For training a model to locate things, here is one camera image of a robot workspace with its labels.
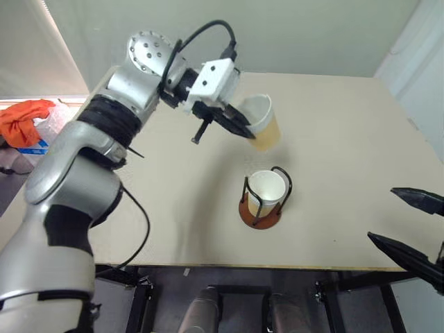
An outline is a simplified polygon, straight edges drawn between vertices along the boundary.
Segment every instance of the robotic arm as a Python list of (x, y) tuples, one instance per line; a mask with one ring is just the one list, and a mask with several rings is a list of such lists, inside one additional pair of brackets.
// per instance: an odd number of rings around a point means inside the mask
[[(228, 26), (210, 22), (200, 32), (216, 24)], [(125, 62), (109, 70), (37, 165), (26, 183), (23, 223), (0, 254), (0, 332), (92, 332), (95, 266), (87, 233), (119, 204), (123, 187), (112, 170), (125, 164), (159, 99), (173, 108), (183, 103), (203, 120), (194, 143), (213, 120), (254, 138), (229, 104), (239, 80), (234, 34), (221, 59), (197, 73), (180, 51), (200, 32), (174, 47), (152, 31), (132, 36)]]

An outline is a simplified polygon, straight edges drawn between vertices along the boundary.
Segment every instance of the table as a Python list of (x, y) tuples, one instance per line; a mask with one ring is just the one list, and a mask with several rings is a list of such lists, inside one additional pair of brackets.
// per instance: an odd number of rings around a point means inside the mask
[[(444, 193), (443, 165), (374, 78), (243, 74), (234, 105), (267, 93), (282, 131), (272, 150), (212, 124), (197, 146), (200, 122), (159, 105), (118, 171), (146, 208), (151, 235), (136, 265), (384, 270), (400, 268), (367, 238), (398, 239), (436, 259), (442, 221), (390, 193), (417, 187)], [(280, 222), (254, 230), (239, 217), (245, 175), (278, 165), (293, 178)], [(0, 220), (0, 248), (18, 228), (23, 191)], [(118, 264), (138, 247), (146, 225), (124, 198), (90, 231), (96, 262)]]

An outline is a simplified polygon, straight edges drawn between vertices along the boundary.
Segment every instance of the black wire cup holder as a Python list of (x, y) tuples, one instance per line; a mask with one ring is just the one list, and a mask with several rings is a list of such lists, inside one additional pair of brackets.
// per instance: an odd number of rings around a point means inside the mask
[[(271, 212), (263, 217), (259, 217), (262, 208), (264, 206), (263, 200), (251, 189), (250, 185), (248, 184), (248, 177), (245, 177), (244, 179), (244, 188), (242, 189), (242, 197), (241, 200), (239, 201), (239, 213), (244, 223), (254, 229), (268, 229), (273, 227), (277, 222), (279, 222), (282, 214), (282, 208), (287, 202), (287, 199), (290, 197), (291, 190), (293, 189), (293, 182), (291, 180), (290, 175), (280, 166), (274, 166), (273, 168), (271, 168), (271, 171), (274, 170), (280, 171), (280, 173), (282, 173), (287, 178), (289, 183), (287, 194), (285, 195), (282, 203), (277, 203), (276, 206), (271, 210)], [(248, 192), (250, 192), (251, 195), (254, 196), (259, 202), (259, 208), (257, 210), (256, 216), (253, 216), (250, 213), (250, 210), (248, 210)]]

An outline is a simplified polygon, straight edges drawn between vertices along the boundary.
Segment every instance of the paper cup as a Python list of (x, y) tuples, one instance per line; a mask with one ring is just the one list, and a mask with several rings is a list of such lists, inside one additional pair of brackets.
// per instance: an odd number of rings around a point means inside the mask
[[(267, 216), (283, 198), (286, 190), (284, 179), (271, 170), (254, 172), (249, 177), (248, 184), (252, 191), (262, 199), (259, 217)], [(248, 210), (253, 216), (256, 216), (258, 209), (259, 201), (251, 193), (248, 193)]]
[(247, 128), (256, 136), (256, 139), (248, 141), (258, 151), (266, 151), (279, 142), (279, 126), (268, 95), (250, 96), (244, 99), (237, 109), (250, 122)]

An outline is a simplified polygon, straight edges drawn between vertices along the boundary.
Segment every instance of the table leg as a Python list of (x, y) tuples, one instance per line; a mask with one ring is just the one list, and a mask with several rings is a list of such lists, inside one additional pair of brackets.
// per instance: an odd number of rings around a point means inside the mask
[(341, 309), (337, 300), (337, 292), (352, 291), (360, 288), (381, 287), (382, 297), (386, 305), (395, 333), (405, 333), (404, 324), (398, 305), (391, 292), (390, 283), (415, 278), (410, 272), (370, 272), (339, 281), (316, 282), (316, 299), (325, 306), (327, 319), (332, 333), (345, 333)]

